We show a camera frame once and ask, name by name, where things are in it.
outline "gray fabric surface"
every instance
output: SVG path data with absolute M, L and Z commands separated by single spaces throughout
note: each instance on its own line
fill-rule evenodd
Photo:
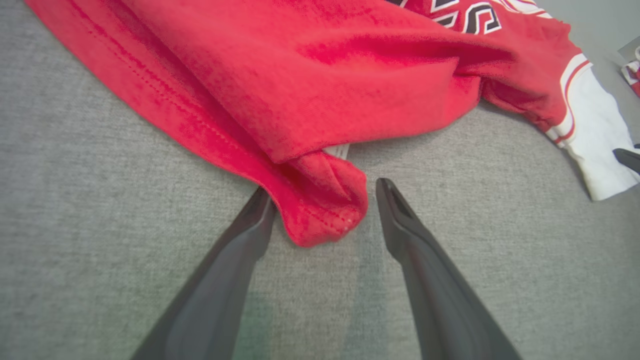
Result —
M 139 118 L 24 4 L 1 4 L 0 359 L 127 359 L 255 186 Z M 640 140 L 619 58 L 579 30 Z M 592 203 L 566 154 L 484 103 L 437 133 L 355 144 L 349 160 L 369 177 L 368 216 L 314 249 L 276 222 L 236 359 L 419 358 L 379 176 L 525 359 L 637 359 L 640 188 Z

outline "red jersey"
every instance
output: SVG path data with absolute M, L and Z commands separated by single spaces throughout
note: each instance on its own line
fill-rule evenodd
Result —
M 26 2 L 141 116 L 265 187 L 301 246 L 367 211 L 365 174 L 323 149 L 441 129 L 480 97 L 567 147 L 592 198 L 638 182 L 611 154 L 632 148 L 615 101 L 530 0 Z

